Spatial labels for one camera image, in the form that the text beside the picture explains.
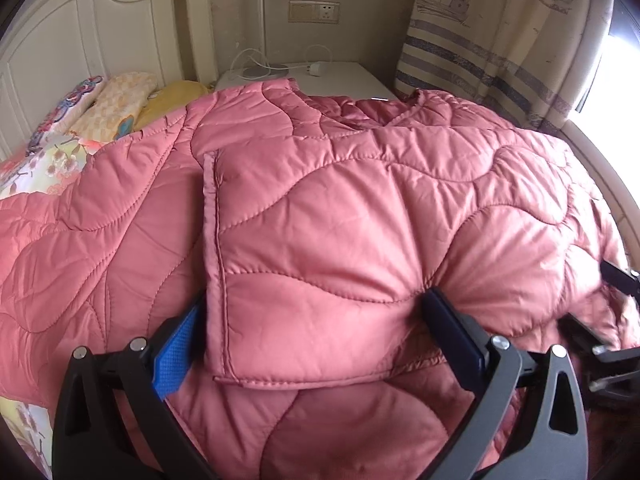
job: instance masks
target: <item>curtain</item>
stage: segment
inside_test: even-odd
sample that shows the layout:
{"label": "curtain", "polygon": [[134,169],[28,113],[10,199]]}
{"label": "curtain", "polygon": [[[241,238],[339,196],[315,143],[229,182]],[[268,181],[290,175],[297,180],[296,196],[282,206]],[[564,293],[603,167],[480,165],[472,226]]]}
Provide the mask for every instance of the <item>curtain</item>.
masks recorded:
{"label": "curtain", "polygon": [[443,89],[556,134],[593,79],[613,0],[415,0],[400,96]]}

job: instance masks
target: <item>bright window light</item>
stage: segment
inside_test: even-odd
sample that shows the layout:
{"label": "bright window light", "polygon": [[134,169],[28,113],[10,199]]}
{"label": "bright window light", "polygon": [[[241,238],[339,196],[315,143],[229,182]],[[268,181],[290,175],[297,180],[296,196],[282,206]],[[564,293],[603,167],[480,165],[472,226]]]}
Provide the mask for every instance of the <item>bright window light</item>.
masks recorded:
{"label": "bright window light", "polygon": [[640,50],[608,36],[584,107],[569,118],[640,204]]}

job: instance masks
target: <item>white headboard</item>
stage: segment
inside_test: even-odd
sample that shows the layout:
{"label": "white headboard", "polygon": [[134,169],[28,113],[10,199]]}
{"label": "white headboard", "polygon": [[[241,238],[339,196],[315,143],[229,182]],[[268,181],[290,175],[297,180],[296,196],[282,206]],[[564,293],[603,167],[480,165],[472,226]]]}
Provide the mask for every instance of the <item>white headboard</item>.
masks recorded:
{"label": "white headboard", "polygon": [[165,86],[185,66],[203,84],[218,78],[210,0],[36,0],[2,38],[0,160],[87,77],[151,72]]}

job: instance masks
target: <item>wall socket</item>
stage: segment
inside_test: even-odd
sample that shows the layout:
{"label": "wall socket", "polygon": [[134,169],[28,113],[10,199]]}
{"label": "wall socket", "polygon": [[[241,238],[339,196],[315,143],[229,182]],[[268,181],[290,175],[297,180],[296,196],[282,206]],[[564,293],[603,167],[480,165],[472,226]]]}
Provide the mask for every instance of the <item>wall socket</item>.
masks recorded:
{"label": "wall socket", "polygon": [[290,23],[333,23],[340,20],[340,4],[337,2],[314,2],[291,0],[289,2]]}

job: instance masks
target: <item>pink fabric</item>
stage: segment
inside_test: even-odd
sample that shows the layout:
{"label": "pink fabric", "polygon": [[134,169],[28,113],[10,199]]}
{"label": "pink fabric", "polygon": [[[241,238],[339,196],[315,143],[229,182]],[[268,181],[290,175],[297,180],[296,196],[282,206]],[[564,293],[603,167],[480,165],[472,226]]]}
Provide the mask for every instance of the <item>pink fabric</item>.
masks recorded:
{"label": "pink fabric", "polygon": [[640,344],[598,274],[624,263],[618,232],[567,145],[444,92],[205,96],[62,196],[0,202],[0,243],[0,396],[51,412],[73,348],[117,351],[207,286],[206,361],[170,404],[225,480],[416,478],[471,400],[415,312],[431,285],[521,348],[560,341],[568,311]]}

